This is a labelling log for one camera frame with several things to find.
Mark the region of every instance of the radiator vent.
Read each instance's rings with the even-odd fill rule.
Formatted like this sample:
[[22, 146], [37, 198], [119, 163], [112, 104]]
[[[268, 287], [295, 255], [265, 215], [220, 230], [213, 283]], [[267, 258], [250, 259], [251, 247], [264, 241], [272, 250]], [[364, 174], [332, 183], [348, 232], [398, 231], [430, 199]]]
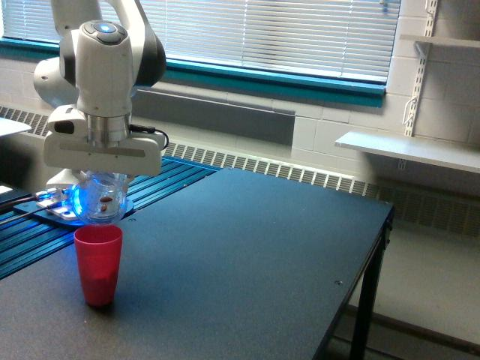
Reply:
[[[45, 115], [0, 106], [0, 117], [30, 125], [30, 134], [45, 137], [48, 133]], [[395, 205], [395, 219], [426, 227], [434, 227], [461, 235], [479, 237], [480, 203], [472, 200], [443, 196], [438, 193], [409, 188], [378, 186], [357, 180], [352, 176], [322, 171], [293, 163], [229, 154], [191, 145], [170, 143], [165, 155], [182, 158], [215, 167], [234, 167], [277, 176], [294, 182], [303, 182], [323, 188], [331, 188], [350, 194], [387, 201]]]
[[29, 125], [31, 127], [28, 131], [30, 134], [45, 137], [48, 133], [48, 116], [45, 115], [0, 106], [0, 118], [14, 120], [15, 122], [22, 122], [23, 124]]

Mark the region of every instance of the table leg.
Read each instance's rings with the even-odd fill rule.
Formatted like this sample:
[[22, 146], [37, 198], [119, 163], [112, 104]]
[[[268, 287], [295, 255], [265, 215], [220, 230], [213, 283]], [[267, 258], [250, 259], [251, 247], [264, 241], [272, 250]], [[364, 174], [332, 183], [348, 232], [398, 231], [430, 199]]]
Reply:
[[383, 232], [380, 243], [363, 276], [360, 302], [358, 303], [355, 330], [353, 332], [352, 348], [350, 349], [350, 360], [361, 360], [365, 354], [368, 330], [372, 320], [372, 313], [374, 312], [375, 296], [377, 295], [378, 281], [380, 279], [380, 269], [382, 268], [385, 243], [386, 232]]

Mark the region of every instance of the clear plastic cup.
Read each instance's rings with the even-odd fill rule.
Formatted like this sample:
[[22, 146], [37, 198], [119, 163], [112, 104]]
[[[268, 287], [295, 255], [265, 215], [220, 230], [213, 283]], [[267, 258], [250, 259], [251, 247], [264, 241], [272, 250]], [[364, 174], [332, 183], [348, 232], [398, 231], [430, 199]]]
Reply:
[[84, 226], [74, 235], [85, 302], [94, 307], [113, 302], [122, 252], [122, 230], [115, 225]]
[[120, 221], [127, 210], [127, 176], [87, 172], [71, 191], [70, 204], [85, 224], [107, 225]]

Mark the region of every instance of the shelf bracket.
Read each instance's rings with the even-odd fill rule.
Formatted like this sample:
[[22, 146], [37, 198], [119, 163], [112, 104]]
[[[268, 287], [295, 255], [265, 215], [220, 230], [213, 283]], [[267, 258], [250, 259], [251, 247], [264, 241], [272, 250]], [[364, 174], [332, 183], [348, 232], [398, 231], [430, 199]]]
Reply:
[[415, 48], [417, 52], [420, 54], [422, 59], [428, 58], [428, 53], [430, 52], [430, 44], [429, 43], [421, 43], [419, 41], [415, 42]]
[[[425, 27], [424, 36], [431, 37], [434, 33], [435, 17], [437, 15], [438, 0], [426, 0], [425, 11], [428, 14], [428, 21]], [[419, 54], [417, 74], [415, 76], [415, 85], [413, 86], [412, 97], [405, 104], [405, 111], [403, 112], [403, 125], [405, 125], [406, 137], [412, 137], [415, 130], [415, 121], [420, 104], [420, 94], [422, 93], [423, 80], [425, 77], [425, 70], [427, 67], [428, 54], [431, 45], [429, 43], [415, 42], [415, 48]], [[404, 163], [398, 163], [399, 169], [401, 166], [405, 168]]]

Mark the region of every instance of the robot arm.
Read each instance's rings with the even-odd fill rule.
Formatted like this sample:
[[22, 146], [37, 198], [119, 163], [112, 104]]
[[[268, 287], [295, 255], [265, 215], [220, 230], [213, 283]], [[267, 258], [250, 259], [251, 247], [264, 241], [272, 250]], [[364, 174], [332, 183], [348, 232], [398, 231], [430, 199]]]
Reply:
[[[109, 3], [121, 25], [101, 19], [97, 0], [52, 0], [60, 56], [41, 61], [34, 73], [37, 92], [56, 107], [48, 120], [44, 160], [67, 169], [49, 185], [79, 183], [72, 190], [75, 214], [102, 224], [119, 219], [135, 175], [160, 172], [167, 142], [164, 133], [145, 133], [151, 129], [131, 124], [131, 95], [136, 86], [151, 86], [163, 75], [164, 48], [139, 0]], [[104, 197], [118, 199], [117, 206], [112, 202], [104, 212], [105, 204], [98, 202]]]
[[[133, 57], [135, 86], [153, 86], [166, 70], [166, 56], [139, 0], [107, 0], [127, 30]], [[91, 20], [102, 20], [98, 0], [51, 0], [55, 29], [62, 37], [60, 57], [41, 61], [34, 73], [38, 94], [59, 107], [77, 101], [75, 59], [78, 29]]]

